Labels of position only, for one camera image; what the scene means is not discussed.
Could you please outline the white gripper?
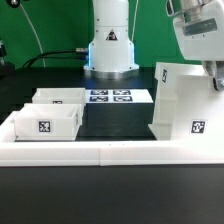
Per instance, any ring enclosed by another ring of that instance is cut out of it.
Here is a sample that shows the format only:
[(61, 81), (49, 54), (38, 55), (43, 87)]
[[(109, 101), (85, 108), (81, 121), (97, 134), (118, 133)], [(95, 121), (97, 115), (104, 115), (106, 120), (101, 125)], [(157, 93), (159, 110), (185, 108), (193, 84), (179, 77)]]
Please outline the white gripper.
[(205, 61), (214, 88), (224, 91), (224, 0), (167, 0), (166, 12), (183, 57)]

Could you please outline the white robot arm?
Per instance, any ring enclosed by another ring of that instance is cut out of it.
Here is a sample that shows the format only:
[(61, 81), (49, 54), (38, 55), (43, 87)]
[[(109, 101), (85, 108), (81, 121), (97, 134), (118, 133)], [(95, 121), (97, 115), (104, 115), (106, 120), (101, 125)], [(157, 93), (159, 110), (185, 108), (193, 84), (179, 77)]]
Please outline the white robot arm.
[[(128, 0), (92, 0), (94, 38), (87, 48), (89, 76), (118, 79), (136, 71), (134, 44), (128, 36)], [(179, 49), (186, 60), (200, 61), (224, 90), (224, 0), (166, 0)]]

